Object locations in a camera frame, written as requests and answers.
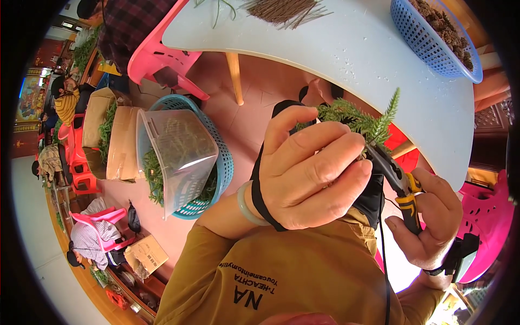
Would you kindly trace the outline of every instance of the yellow pliers handle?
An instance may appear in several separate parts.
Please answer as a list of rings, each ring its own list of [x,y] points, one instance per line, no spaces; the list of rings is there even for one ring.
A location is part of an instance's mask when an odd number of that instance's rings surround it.
[[[421,222],[419,221],[419,213],[417,212],[417,202],[415,200],[415,193],[422,192],[421,183],[419,183],[412,174],[405,173],[409,180],[409,194],[405,197],[397,197],[395,201],[399,205],[402,212],[402,218],[405,222],[405,226],[413,234],[418,235],[422,232]]]

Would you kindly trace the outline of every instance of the white wall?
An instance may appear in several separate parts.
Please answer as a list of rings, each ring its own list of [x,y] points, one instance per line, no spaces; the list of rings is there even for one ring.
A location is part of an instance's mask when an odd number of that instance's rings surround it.
[[[42,182],[30,172],[33,162],[34,156],[12,160],[12,193],[21,237],[40,285],[68,324],[109,325],[61,251]]]
[[[50,27],[47,31],[47,34],[45,34],[45,38],[50,38],[51,40],[57,40],[57,41],[66,41],[69,39],[69,36],[72,34],[72,32],[56,28],[56,27]]]
[[[79,19],[79,17],[77,16],[77,12],[76,12],[77,11],[77,5],[79,3],[80,3],[80,0],[69,1],[70,8],[69,9],[63,9],[60,12],[60,15],[67,16],[67,17],[74,18],[74,19]]]

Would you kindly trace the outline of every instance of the finger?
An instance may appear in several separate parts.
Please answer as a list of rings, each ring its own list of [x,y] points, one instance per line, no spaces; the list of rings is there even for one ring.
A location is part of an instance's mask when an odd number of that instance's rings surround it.
[[[349,132],[348,125],[332,121],[318,123],[296,132],[272,154],[273,161],[277,162],[272,174],[279,176],[285,173]]]
[[[316,107],[289,106],[269,121],[264,139],[264,154],[274,153],[289,137],[297,123],[306,123],[318,117]]]
[[[425,192],[435,194],[449,210],[462,211],[459,198],[446,180],[430,174],[423,168],[412,170],[412,175],[421,183]]]
[[[423,261],[425,259],[426,252],[421,240],[406,228],[405,222],[401,218],[390,216],[385,219],[385,223],[392,232],[395,242],[410,263],[414,264],[413,261]]]
[[[367,186],[371,172],[370,160],[349,166],[334,184],[295,207],[298,226],[318,227],[343,217]]]
[[[294,204],[298,204],[336,180],[365,147],[359,133],[346,133],[316,155],[291,167],[282,177]]]
[[[415,196],[417,211],[422,213],[424,223],[430,230],[432,237],[439,242],[450,240],[460,225],[460,218],[441,202],[433,193],[422,193]]]

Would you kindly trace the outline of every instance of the black bag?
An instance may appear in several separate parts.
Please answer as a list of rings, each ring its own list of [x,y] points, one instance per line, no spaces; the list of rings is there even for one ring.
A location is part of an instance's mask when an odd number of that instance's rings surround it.
[[[135,210],[132,202],[130,201],[130,207],[128,208],[128,227],[131,231],[135,233],[141,232],[141,222],[139,222],[139,217],[137,216],[137,211]]]

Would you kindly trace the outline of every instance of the pliers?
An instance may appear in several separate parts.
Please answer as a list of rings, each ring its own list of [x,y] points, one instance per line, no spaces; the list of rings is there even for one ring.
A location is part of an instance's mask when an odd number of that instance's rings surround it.
[[[421,183],[412,174],[405,173],[401,166],[380,145],[371,141],[365,147],[372,164],[382,171],[391,188],[397,193],[395,201],[402,212],[406,227],[412,233],[418,235],[422,228],[414,194],[423,192]]]

